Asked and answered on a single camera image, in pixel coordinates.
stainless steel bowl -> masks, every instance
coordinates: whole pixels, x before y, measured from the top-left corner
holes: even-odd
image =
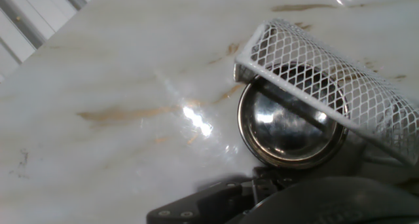
[[[346,103],[341,92],[336,96]],[[262,77],[255,77],[243,91],[238,124],[246,145],[259,160],[284,168],[305,169],[325,162],[347,135],[347,129],[325,113]]]

white marble surface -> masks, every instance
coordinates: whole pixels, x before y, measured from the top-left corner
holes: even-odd
[[[232,64],[266,19],[301,23],[418,102],[419,0],[339,1],[92,0],[1,83],[1,223],[144,223],[250,175]]]

screw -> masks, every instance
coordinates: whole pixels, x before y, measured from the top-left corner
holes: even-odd
[[[192,217],[193,215],[194,215],[194,213],[192,213],[190,211],[181,213],[181,217]]]
[[[158,213],[158,215],[170,215],[170,211],[164,210],[164,211],[160,211]]]

black object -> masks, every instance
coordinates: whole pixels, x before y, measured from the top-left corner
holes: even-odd
[[[419,199],[358,177],[299,182],[296,173],[256,168],[245,182],[223,182],[151,211],[148,224],[414,223]]]

metal mesh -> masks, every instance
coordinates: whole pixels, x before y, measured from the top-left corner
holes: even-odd
[[[236,58],[234,78],[260,75],[405,164],[419,152],[419,110],[387,80],[285,20],[260,25]]]

